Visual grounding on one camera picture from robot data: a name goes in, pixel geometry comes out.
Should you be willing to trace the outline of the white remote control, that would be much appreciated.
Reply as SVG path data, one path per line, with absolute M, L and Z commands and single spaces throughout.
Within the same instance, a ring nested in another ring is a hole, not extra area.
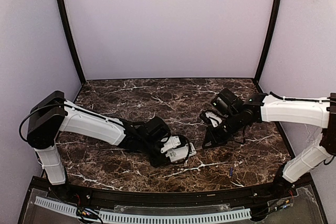
M 185 145 L 183 147 L 168 150 L 165 156 L 169 158 L 171 163 L 176 163 L 185 160 L 188 154 L 190 157 L 196 155 L 196 153 L 194 144 L 189 143 L 189 147 Z

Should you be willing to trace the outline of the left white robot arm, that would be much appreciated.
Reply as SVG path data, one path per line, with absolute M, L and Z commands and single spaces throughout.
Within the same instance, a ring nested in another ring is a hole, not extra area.
M 68 178 L 56 146 L 60 132 L 76 133 L 110 145 L 139 152 L 153 167 L 183 164 L 196 154 L 194 145 L 182 135 L 173 135 L 168 125 L 155 116 L 147 122 L 110 118 L 68 101 L 55 91 L 33 107 L 22 120 L 27 135 L 20 138 L 37 153 L 51 185 L 64 185 Z

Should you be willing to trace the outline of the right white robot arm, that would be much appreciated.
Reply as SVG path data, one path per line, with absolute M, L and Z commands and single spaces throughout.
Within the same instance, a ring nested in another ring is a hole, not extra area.
M 227 144 L 236 132 L 254 123 L 289 122 L 322 129 L 321 135 L 309 147 L 279 168 L 275 185 L 291 185 L 326 159 L 335 157 L 335 93 L 316 99 L 257 93 L 243 101 L 224 88 L 211 104 L 217 112 L 208 110 L 200 115 L 208 125 L 203 149 Z

